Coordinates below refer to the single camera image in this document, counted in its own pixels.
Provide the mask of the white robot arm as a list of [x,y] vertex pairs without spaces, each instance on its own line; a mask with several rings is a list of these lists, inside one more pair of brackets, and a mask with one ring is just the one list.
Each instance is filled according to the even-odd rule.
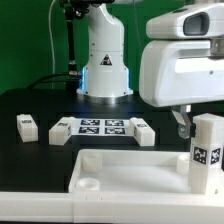
[[[77,93],[96,103],[132,94],[123,62],[124,27],[101,1],[87,14],[89,58]],[[151,42],[142,52],[139,93],[154,107],[172,108],[179,135],[193,135],[188,118],[195,103],[224,100],[224,0],[195,0],[149,20]]]

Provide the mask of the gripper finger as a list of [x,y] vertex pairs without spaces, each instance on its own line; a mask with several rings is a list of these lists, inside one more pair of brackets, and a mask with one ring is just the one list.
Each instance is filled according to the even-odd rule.
[[194,125],[188,114],[191,112],[190,105],[175,105],[171,107],[172,114],[178,123],[178,134],[183,139],[191,138]]

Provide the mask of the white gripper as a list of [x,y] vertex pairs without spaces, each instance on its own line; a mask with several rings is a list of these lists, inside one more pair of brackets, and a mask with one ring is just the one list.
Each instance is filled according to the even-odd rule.
[[155,107],[224,99],[224,2],[197,3],[146,24],[139,93]]

